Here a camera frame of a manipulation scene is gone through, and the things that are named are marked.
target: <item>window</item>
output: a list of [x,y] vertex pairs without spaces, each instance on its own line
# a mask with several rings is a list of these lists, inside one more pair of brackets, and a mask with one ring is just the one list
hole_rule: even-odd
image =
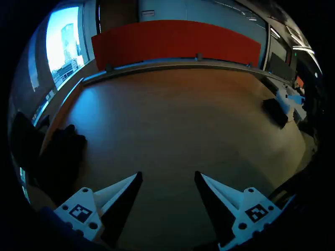
[[57,89],[76,72],[84,61],[78,35],[79,7],[51,14],[46,31],[46,54]]

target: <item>wall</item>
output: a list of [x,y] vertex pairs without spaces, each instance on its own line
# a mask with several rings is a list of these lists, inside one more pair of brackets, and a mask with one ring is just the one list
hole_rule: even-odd
[[[154,10],[152,17],[142,16],[142,11]],[[245,15],[214,1],[202,0],[139,0],[140,21],[178,19],[209,23],[230,29],[261,44],[257,66],[262,68],[266,54],[267,31],[263,20],[250,21]]]
[[[142,15],[142,11],[154,10],[155,16]],[[152,20],[187,20],[186,1],[184,0],[139,0],[140,22]]]
[[284,62],[286,61],[286,49],[275,39],[271,36],[270,40],[270,50],[269,50],[269,57],[268,62],[270,62],[272,52],[280,57]]
[[78,10],[78,35],[84,63],[94,59],[91,37],[97,34],[96,26],[96,0],[81,0],[84,5]]
[[85,65],[82,69],[80,69],[78,72],[76,72],[71,78],[65,81],[64,85],[49,101],[49,104],[43,111],[40,118],[43,118],[46,115],[50,115],[51,121],[67,94],[69,94],[70,90],[78,83],[78,81],[82,77],[88,77],[96,73],[98,73],[98,68],[94,59],[90,61],[87,65]]
[[100,0],[101,32],[138,22],[137,0]]
[[22,52],[14,74],[11,96],[16,111],[32,118],[37,107],[54,86],[46,58],[46,17]]
[[101,71],[151,59],[203,58],[257,65],[260,44],[229,29],[185,20],[132,23],[92,37]]

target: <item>orange wall panel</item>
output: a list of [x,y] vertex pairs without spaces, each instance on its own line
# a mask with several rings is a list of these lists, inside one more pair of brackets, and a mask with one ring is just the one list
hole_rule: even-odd
[[257,67],[260,43],[222,27],[184,20],[156,20],[113,28],[92,37],[99,70],[143,60],[195,57],[252,63]]

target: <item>black object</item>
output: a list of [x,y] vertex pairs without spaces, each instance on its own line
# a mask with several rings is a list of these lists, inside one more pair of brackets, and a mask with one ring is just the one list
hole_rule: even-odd
[[288,118],[277,100],[274,98],[263,100],[262,108],[280,128],[283,128],[286,125]]
[[101,217],[101,222],[105,226],[101,239],[111,248],[116,247],[116,242],[121,235],[124,224],[126,223],[130,210],[135,202],[139,188],[141,187],[142,181],[142,172],[138,172],[135,179],[131,182],[127,189]]
[[194,181],[206,207],[208,216],[211,219],[217,242],[220,243],[221,246],[225,246],[235,238],[232,231],[235,217],[209,188],[199,171],[195,172]]
[[[48,120],[45,119],[45,125],[49,124]],[[44,136],[22,112],[16,114],[10,132],[10,149],[24,171],[31,172],[36,165]]]
[[78,177],[86,138],[75,132],[75,126],[57,129],[46,149],[37,160],[33,176],[42,189],[57,205],[73,194],[73,184]]
[[43,119],[41,119],[38,130],[41,130],[42,127],[44,127],[44,126],[46,126],[46,127],[50,126],[49,114],[46,115]]
[[290,82],[292,82],[295,77],[295,71],[273,52],[271,54],[269,71]]
[[80,231],[74,231],[72,227],[64,223],[50,208],[44,207],[39,212],[39,218],[49,226],[49,231],[52,230],[54,237],[61,237],[67,241],[66,249],[69,250],[107,250],[103,246],[91,242],[84,238]]

